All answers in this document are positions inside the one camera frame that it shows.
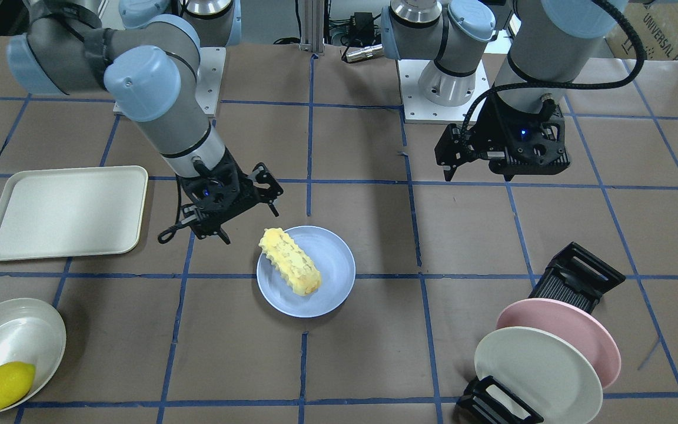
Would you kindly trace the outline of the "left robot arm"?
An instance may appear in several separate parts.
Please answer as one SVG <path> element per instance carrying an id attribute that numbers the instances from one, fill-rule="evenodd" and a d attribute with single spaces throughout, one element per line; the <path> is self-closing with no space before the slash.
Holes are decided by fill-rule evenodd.
<path id="1" fill-rule="evenodd" d="M 392 1 L 380 13 L 384 53 L 425 60 L 418 81 L 425 97 L 442 107 L 473 100 L 460 124 L 444 129 L 436 163 L 450 181 L 463 164 L 487 161 L 510 181 L 521 175 L 555 175 L 572 160 L 565 145 L 560 100 L 568 90 L 610 90 L 631 83 L 646 54 L 623 11 L 625 1 L 514 1 L 520 20 L 492 86 L 474 94 L 476 71 L 497 32 L 489 2 Z M 633 41 L 636 62 L 617 81 L 576 83 L 592 51 L 613 27 Z"/>

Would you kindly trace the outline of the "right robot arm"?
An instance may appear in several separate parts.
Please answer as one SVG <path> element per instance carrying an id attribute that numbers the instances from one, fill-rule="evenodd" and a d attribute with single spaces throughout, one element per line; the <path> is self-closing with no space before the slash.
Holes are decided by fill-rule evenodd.
<path id="1" fill-rule="evenodd" d="M 237 43 L 237 1 L 122 1 L 123 28 L 105 27 L 98 1 L 29 1 L 29 26 L 7 46 L 9 69 L 30 94 L 105 91 L 174 171 L 175 223 L 231 242 L 222 225 L 283 189 L 265 164 L 245 173 L 196 99 L 203 47 Z"/>

